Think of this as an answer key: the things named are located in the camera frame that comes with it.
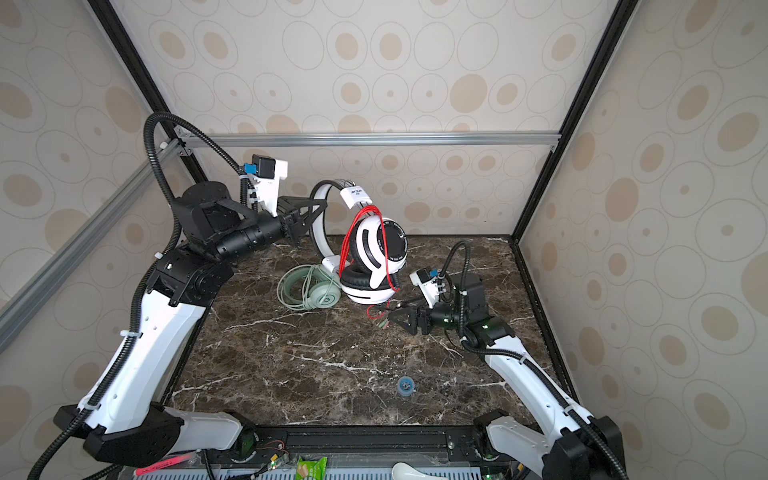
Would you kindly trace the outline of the mint green headphones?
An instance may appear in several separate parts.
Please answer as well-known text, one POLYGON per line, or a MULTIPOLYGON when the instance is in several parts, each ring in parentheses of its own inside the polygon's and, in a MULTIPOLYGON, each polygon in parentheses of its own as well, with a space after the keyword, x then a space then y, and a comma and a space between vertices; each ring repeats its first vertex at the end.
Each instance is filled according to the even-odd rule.
POLYGON ((279 280, 277 299, 292 311, 329 309, 341 300, 338 278, 320 265, 299 265, 279 280))

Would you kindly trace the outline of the white black red headphones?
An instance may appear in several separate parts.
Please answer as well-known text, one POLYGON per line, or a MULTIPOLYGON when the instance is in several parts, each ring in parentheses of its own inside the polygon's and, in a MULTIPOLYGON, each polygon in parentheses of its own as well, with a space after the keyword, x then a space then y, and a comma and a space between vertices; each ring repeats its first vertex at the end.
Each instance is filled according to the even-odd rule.
POLYGON ((338 278, 342 292, 351 301, 361 305, 383 304, 401 287, 398 272, 406 263, 406 233, 381 213, 363 187, 350 180, 321 180, 313 187, 310 198, 327 201, 333 189, 348 209, 358 212, 338 254, 328 241, 325 213, 313 223, 310 237, 322 266, 338 278))

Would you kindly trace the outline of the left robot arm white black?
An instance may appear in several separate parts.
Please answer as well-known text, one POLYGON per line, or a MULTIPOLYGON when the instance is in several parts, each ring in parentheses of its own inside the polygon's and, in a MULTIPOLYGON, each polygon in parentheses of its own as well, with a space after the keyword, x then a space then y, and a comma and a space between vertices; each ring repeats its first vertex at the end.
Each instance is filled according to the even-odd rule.
POLYGON ((153 174, 173 213, 168 245, 140 280, 132 298, 129 327, 107 369, 77 404, 62 407, 55 421, 60 435, 30 470, 38 479, 72 437, 111 469, 147 467, 172 453, 226 451, 246 460, 257 437, 234 413, 195 413, 155 401, 171 363, 193 339, 234 262, 279 241, 298 244, 326 210, 322 199, 278 196, 273 206, 256 210, 231 198, 214 181, 197 183, 175 195, 159 162, 155 128, 184 120, 168 112, 151 114, 144 145, 153 174))

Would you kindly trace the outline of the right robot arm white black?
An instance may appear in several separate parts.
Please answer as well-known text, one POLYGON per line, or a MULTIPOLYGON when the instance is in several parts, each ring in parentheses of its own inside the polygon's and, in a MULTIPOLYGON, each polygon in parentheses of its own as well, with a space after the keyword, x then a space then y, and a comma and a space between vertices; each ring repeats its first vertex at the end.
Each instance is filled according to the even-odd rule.
POLYGON ((481 278, 470 272, 466 240, 461 272, 450 264, 410 276, 423 301, 399 307, 390 320, 410 334, 435 328, 456 332, 461 347, 482 359, 509 385, 538 427, 528 428, 500 410, 476 418, 475 444, 482 457, 506 455, 542 479, 625 479, 622 434, 608 417, 595 417, 568 395, 527 352, 513 328, 492 314, 481 278))

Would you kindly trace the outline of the small blue tape roll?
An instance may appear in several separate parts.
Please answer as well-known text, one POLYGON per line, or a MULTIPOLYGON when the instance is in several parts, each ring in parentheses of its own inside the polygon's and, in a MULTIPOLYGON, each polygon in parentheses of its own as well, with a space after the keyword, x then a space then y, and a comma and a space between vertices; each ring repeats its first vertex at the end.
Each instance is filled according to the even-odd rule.
POLYGON ((397 392, 402 397, 410 397, 415 392, 415 382, 411 377, 403 376, 398 379, 397 392))

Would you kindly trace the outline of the white spoon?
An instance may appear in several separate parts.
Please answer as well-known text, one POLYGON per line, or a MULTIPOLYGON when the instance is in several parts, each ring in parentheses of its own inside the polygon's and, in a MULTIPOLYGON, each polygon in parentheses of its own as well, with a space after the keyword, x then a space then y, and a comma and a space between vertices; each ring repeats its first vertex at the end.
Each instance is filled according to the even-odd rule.
POLYGON ((392 467, 391 476, 393 480, 440 480, 441 479, 440 476, 423 473, 404 462, 398 462, 392 467))

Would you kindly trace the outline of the green snack packet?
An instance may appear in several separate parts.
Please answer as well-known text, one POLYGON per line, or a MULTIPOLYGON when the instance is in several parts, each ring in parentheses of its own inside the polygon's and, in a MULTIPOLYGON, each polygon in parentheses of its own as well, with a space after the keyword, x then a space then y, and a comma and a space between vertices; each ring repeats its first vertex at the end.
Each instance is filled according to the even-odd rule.
POLYGON ((305 460, 300 458, 297 461, 295 470, 296 480, 323 480, 327 468, 327 457, 318 460, 305 460))

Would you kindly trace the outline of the pink marker pen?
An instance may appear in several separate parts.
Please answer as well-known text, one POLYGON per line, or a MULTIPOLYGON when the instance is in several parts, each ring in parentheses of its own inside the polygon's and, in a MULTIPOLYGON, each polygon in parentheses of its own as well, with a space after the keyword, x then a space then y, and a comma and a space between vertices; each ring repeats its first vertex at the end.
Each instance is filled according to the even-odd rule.
POLYGON ((156 462, 148 467, 141 467, 135 470, 134 475, 136 477, 140 477, 143 475, 147 475, 159 470, 164 470, 167 468, 175 467, 178 465, 181 465, 185 462, 188 462, 189 460, 193 459, 196 456, 195 453, 186 453, 182 455, 173 456, 170 458, 165 458, 159 462, 156 462))

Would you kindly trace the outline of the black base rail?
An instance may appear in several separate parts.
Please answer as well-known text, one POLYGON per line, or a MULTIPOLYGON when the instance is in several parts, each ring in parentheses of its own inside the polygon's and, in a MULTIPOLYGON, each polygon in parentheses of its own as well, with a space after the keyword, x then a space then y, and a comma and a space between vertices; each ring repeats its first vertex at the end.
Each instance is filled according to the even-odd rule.
POLYGON ((506 455, 482 457, 473 425, 261 427, 252 451, 198 452, 181 465, 125 479, 294 479, 297 461, 327 457, 326 479, 392 479, 404 462, 441 479, 542 479, 506 455))

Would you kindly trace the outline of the black vertical frame post left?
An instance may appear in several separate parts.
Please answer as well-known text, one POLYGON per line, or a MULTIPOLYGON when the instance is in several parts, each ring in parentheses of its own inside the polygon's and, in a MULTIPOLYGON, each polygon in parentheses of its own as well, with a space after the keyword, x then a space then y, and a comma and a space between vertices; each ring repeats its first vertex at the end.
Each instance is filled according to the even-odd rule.
POLYGON ((155 128, 161 124, 163 131, 171 140, 180 140, 175 133, 175 127, 180 126, 192 133, 199 133, 207 146, 211 146, 219 156, 231 166, 237 175, 243 174, 243 168, 239 166, 231 156, 214 141, 203 134, 198 127, 194 127, 189 121, 170 112, 167 102, 159 87, 155 83, 146 64, 142 60, 133 41, 118 18, 117 11, 110 1, 87 1, 87 5, 94 13, 98 24, 103 28, 107 39, 115 48, 120 60, 126 67, 129 76, 134 81, 144 100, 147 102, 150 114, 142 129, 142 141, 147 151, 151 171, 168 204, 175 198, 173 190, 167 181, 165 173, 160 165, 157 147, 154 145, 155 128))

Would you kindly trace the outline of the black vertical frame post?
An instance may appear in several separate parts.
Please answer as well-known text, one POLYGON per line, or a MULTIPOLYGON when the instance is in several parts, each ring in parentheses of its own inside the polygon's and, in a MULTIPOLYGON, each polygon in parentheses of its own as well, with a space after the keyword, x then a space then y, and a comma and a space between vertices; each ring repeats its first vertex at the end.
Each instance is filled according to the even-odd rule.
POLYGON ((582 117, 593 98, 619 42, 631 22, 638 0, 620 0, 616 3, 607 26, 597 43, 596 50, 587 66, 586 73, 576 89, 564 122, 559 130, 557 145, 549 153, 528 196, 521 216, 510 238, 511 246, 518 246, 552 180, 567 147, 573 139, 582 117))
POLYGON ((243 174, 243 168, 239 166, 231 156, 214 141, 203 134, 198 127, 194 127, 189 121, 170 112, 167 102, 159 87, 155 83, 146 64, 142 60, 133 41, 118 18, 117 11, 110 1, 87 1, 87 5, 94 13, 98 24, 103 28, 107 39, 115 48, 120 60, 126 67, 129 76, 134 81, 144 100, 147 102, 150 114, 142 129, 142 141, 147 151, 151 171, 168 204, 175 198, 173 190, 167 181, 165 173, 160 165, 157 147, 154 145, 155 128, 161 124, 163 131, 171 140, 180 140, 175 133, 175 127, 180 126, 192 133, 199 133, 207 146, 211 146, 219 156, 231 166, 237 175, 243 174))

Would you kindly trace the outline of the horizontal aluminium rail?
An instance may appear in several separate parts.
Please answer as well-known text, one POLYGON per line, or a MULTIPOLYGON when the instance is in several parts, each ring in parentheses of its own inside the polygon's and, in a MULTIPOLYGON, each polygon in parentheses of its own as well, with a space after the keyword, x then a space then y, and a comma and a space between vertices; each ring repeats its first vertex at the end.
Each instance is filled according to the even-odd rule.
POLYGON ((211 140, 227 148, 556 146, 560 137, 556 131, 209 134, 211 140))

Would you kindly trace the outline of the diagonal aluminium rail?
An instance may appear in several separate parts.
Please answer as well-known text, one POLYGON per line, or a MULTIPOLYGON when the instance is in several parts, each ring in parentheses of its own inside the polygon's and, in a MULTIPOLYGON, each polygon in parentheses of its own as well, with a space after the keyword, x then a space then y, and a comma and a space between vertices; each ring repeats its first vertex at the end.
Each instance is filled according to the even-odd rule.
POLYGON ((7 350, 101 242, 156 182, 149 163, 137 167, 80 228, 53 252, 1 309, 1 349, 7 350))

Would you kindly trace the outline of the black vertical frame post right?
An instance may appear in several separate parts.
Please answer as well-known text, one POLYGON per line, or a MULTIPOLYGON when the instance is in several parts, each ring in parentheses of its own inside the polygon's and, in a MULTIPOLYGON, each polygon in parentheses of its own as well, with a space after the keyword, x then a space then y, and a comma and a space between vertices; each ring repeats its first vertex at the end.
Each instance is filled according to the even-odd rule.
POLYGON ((616 3, 607 26, 597 43, 596 50, 587 66, 586 73, 576 89, 564 122, 559 130, 557 145, 549 153, 528 196, 521 216, 510 238, 511 246, 518 246, 552 180, 567 147, 573 139, 582 117, 593 98, 619 42, 631 22, 638 0, 620 0, 616 3))

